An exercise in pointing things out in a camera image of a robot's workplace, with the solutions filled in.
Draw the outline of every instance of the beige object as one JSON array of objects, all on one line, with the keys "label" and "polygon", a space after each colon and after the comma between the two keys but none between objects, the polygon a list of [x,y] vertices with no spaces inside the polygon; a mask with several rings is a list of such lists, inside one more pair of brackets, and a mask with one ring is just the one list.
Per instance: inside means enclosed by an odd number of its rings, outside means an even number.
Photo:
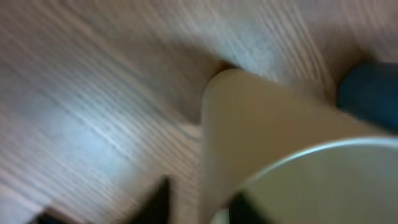
[{"label": "beige object", "polygon": [[396,223],[397,160],[396,139],[331,142],[262,171],[244,191],[280,224]]},{"label": "beige object", "polygon": [[[384,134],[242,70],[212,79],[202,121],[203,223],[248,179],[282,159],[330,141]],[[345,154],[334,158],[344,161]]]}]

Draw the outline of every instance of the dark blue fabric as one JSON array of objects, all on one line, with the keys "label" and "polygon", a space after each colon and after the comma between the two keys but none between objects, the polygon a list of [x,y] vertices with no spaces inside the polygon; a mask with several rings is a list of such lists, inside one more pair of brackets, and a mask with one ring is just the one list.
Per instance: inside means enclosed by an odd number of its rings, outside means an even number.
[{"label": "dark blue fabric", "polygon": [[355,68],[338,89],[337,107],[398,132],[398,64],[367,63]]}]

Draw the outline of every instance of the black object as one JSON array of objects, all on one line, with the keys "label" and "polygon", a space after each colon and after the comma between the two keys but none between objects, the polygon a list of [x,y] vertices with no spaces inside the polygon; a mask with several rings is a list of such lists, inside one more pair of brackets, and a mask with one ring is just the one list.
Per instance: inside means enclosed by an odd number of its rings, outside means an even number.
[{"label": "black object", "polygon": [[229,203],[229,224],[270,224],[271,222],[260,215],[250,200],[242,193],[237,194]]},{"label": "black object", "polygon": [[[170,198],[170,179],[165,178],[150,199],[132,218],[128,219],[125,224],[168,224],[170,217]],[[71,222],[63,221],[63,218],[44,213],[39,215],[30,224],[71,224]]]},{"label": "black object", "polygon": [[337,107],[398,132],[398,63],[365,63],[341,82]]},{"label": "black object", "polygon": [[164,179],[159,189],[128,224],[167,224],[170,217],[170,179]]},{"label": "black object", "polygon": [[48,214],[43,214],[37,217],[36,221],[34,223],[37,224],[66,224],[63,221],[60,221],[56,219],[55,217],[52,217]]}]

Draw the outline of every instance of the blue object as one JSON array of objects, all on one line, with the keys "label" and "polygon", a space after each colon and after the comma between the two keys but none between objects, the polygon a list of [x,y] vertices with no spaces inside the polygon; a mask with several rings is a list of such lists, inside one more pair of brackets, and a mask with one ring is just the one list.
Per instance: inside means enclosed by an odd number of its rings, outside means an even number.
[{"label": "blue object", "polygon": [[398,63],[366,63],[346,76],[337,107],[398,132]]}]

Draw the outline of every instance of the wood grain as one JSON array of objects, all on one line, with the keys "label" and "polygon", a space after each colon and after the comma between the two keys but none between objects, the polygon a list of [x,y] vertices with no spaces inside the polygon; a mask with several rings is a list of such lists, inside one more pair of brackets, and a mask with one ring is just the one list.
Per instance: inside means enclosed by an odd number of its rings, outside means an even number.
[{"label": "wood grain", "polygon": [[196,223],[201,94],[224,62],[331,103],[352,66],[398,61],[397,10],[395,0],[0,1],[0,210],[118,222],[172,174],[173,220]]}]

